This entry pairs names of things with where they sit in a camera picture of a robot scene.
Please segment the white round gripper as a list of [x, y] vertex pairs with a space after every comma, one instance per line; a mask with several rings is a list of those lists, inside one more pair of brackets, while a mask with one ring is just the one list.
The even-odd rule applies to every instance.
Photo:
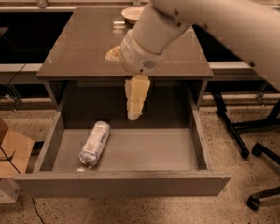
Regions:
[[150, 86], [148, 75], [156, 70], [163, 60], [163, 55], [144, 50], [136, 42], [133, 31], [130, 30], [124, 36], [120, 46], [112, 48], [105, 55], [105, 59], [111, 62], [118, 62], [120, 59], [124, 69], [128, 73], [136, 75], [125, 81], [125, 95], [127, 117], [129, 120], [137, 120], [142, 115]]

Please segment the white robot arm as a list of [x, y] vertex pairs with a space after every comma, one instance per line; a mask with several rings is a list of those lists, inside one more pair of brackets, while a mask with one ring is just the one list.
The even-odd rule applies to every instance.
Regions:
[[191, 25], [212, 37], [280, 91], [280, 11], [251, 0], [149, 0], [132, 30], [106, 57], [122, 62], [133, 78], [125, 83], [128, 119], [138, 119], [148, 76], [170, 44]]

